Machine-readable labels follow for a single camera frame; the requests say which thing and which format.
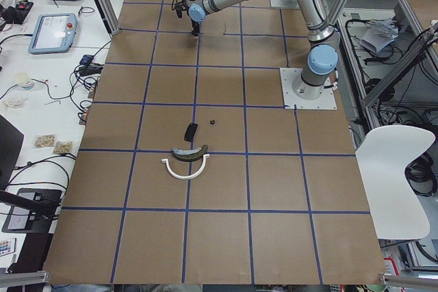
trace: small plastic packet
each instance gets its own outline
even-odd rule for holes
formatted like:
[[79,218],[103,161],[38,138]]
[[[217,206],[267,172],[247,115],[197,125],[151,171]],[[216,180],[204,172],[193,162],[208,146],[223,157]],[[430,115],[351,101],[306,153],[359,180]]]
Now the small plastic packet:
[[73,142],[56,142],[53,154],[70,153],[73,148]]
[[35,147],[54,147],[55,146],[55,135],[37,135],[35,138]]

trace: monitor stand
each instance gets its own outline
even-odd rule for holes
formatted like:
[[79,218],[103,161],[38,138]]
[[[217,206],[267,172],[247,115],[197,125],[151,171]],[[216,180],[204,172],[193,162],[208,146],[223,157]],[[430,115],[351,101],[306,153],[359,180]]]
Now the monitor stand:
[[61,199],[58,189],[21,188],[17,195],[0,191],[0,201],[12,205],[5,224],[4,233],[47,233]]

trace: black monitor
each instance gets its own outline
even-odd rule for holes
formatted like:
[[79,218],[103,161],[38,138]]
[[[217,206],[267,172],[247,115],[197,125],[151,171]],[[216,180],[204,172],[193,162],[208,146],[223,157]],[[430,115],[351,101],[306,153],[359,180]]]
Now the black monitor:
[[0,116],[0,189],[3,191],[8,186],[14,171],[23,140],[24,135],[3,116]]
[[51,217],[60,203],[61,191],[22,188],[17,195],[5,191],[20,155],[23,140],[24,135],[0,116],[0,202],[11,205],[2,231],[43,233],[49,231]]

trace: white chair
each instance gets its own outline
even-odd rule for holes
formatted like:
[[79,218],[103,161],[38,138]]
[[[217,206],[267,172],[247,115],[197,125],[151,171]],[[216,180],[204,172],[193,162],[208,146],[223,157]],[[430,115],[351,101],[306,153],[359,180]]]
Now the white chair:
[[371,130],[356,150],[379,239],[422,239],[429,234],[428,218],[404,169],[434,141],[430,131],[392,125]]

